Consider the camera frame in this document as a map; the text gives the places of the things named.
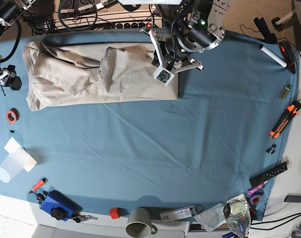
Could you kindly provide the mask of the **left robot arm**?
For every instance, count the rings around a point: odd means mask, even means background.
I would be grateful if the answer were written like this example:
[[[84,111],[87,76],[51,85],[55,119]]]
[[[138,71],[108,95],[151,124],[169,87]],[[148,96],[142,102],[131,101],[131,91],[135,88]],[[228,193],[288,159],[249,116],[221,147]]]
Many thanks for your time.
[[[223,23],[230,0],[183,0],[179,5],[155,7],[162,18],[167,34],[144,27],[155,47],[152,65],[172,74],[190,69],[203,70],[200,61],[192,54],[217,47],[225,36]]]

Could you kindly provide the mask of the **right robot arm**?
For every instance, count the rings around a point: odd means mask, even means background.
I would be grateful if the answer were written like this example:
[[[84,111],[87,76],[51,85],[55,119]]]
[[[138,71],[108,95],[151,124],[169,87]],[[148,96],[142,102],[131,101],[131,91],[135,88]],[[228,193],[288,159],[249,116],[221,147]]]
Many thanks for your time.
[[[34,3],[33,0],[0,0],[0,38],[13,24],[17,27],[17,36],[11,52],[8,56],[1,58],[0,65],[8,61],[16,52],[20,42],[22,28],[19,22],[19,17],[26,12]],[[0,66],[0,86],[9,87],[11,90],[20,90],[22,82],[17,76],[14,65],[2,68]]]

